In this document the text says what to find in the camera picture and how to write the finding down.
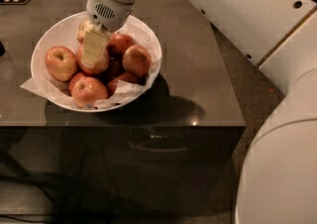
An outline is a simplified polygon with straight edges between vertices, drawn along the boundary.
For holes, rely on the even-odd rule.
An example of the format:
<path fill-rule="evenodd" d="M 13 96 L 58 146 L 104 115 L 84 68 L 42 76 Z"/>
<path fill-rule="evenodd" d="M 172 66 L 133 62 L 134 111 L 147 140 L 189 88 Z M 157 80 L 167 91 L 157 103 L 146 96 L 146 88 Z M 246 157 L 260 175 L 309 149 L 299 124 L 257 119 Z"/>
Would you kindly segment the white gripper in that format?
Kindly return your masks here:
<path fill-rule="evenodd" d="M 86 11 L 89 20 L 115 32 L 122 28 L 131 14 L 135 0 L 87 0 Z M 88 68 L 107 68 L 109 55 L 106 51 L 109 38 L 89 30 L 85 33 L 81 63 Z"/>

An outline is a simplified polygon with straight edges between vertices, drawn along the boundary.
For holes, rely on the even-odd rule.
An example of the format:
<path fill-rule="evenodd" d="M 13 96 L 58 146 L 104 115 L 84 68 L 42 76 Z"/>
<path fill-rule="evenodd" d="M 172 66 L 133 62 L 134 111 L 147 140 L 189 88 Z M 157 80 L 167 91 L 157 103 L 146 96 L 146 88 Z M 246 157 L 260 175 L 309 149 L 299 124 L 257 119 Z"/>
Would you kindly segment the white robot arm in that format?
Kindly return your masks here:
<path fill-rule="evenodd" d="M 311 0 L 188 0 L 285 95 L 245 157 L 235 224 L 317 224 L 317 22 Z M 88 0 L 122 27 L 135 0 Z"/>

